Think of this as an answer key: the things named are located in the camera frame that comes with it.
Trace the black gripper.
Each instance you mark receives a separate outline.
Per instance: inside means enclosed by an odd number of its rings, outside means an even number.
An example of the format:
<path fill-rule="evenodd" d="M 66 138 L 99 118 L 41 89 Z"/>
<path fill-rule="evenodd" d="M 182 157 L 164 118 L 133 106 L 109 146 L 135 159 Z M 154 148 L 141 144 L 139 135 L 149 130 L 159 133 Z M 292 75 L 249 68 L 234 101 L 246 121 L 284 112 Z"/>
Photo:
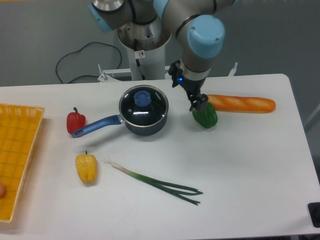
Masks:
<path fill-rule="evenodd" d="M 205 78 L 200 80 L 191 80 L 182 76 L 181 86 L 185 90 L 188 100 L 190 101 L 189 111 L 203 112 L 208 105 L 208 96 L 201 93 L 201 87 L 205 82 Z"/>

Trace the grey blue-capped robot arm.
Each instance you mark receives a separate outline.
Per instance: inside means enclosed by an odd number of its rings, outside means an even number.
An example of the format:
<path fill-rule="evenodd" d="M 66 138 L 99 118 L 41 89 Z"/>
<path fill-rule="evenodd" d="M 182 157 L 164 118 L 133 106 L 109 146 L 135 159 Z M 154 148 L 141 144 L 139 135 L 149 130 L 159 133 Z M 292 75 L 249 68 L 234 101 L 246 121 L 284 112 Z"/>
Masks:
<path fill-rule="evenodd" d="M 180 60 L 170 65 L 172 86 L 180 85 L 190 101 L 190 110 L 202 112 L 208 97 L 201 93 L 225 40 L 225 27 L 214 16 L 235 3 L 233 0 L 92 0 L 88 7 L 104 32 L 119 30 L 126 24 L 149 27 L 158 22 L 154 34 L 174 37 L 183 49 Z"/>

